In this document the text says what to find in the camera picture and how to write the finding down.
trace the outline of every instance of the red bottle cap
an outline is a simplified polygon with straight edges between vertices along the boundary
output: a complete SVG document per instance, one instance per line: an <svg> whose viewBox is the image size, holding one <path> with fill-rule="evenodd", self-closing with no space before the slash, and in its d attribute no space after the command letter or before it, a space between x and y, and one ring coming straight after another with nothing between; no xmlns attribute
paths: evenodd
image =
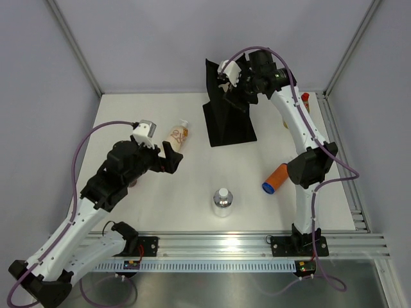
<svg viewBox="0 0 411 308"><path fill-rule="evenodd" d="M301 96L301 99L302 99L302 101L308 101L308 98L310 97L310 94L309 93L307 93L307 92L305 92L302 96Z"/></svg>

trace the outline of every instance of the gray floor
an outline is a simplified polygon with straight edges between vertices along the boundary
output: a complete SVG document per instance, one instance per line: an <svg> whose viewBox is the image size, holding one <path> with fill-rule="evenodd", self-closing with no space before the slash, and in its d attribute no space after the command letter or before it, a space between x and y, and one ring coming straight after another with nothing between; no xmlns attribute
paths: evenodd
<svg viewBox="0 0 411 308"><path fill-rule="evenodd" d="M298 282L279 296L267 293L281 290L295 277L289 273L141 273L132 280L138 289L125 307L138 308L273 308L273 307L388 307L372 261L327 261L330 275L341 278L346 293L334 291L322 279ZM90 289L107 274L92 273L84 278ZM116 305L127 297L127 286L110 279L94 286L90 299L102 305ZM65 308L92 307L76 286L61 305Z"/></svg>

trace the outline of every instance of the orange can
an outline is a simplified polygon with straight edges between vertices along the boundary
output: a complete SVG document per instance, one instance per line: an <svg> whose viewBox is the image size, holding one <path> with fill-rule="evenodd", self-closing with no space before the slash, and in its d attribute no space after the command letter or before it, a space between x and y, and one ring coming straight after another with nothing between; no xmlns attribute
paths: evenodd
<svg viewBox="0 0 411 308"><path fill-rule="evenodd" d="M263 183L267 194L274 194L288 178L287 164L281 164Z"/></svg>

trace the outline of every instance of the blue can end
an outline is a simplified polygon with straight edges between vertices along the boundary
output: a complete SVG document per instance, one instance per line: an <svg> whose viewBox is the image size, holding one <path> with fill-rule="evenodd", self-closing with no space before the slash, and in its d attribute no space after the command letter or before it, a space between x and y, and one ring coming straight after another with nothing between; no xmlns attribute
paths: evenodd
<svg viewBox="0 0 411 308"><path fill-rule="evenodd" d="M274 194L275 193L275 189L274 187L272 187L270 184L268 183L263 183L263 189L267 194Z"/></svg>

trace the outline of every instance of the gray wall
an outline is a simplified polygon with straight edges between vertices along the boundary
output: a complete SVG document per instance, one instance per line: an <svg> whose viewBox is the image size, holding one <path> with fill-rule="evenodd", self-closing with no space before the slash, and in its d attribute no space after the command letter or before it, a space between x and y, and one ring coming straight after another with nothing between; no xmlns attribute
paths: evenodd
<svg viewBox="0 0 411 308"><path fill-rule="evenodd" d="M411 304L411 2L384 1L330 95L371 215Z"/></svg>
<svg viewBox="0 0 411 308"><path fill-rule="evenodd" d="M205 58L276 50L323 90L371 0L57 0L104 92L198 92Z"/></svg>
<svg viewBox="0 0 411 308"><path fill-rule="evenodd" d="M0 10L0 301L26 259L67 213L71 157L98 98L42 0ZM24 294L20 291L15 303Z"/></svg>

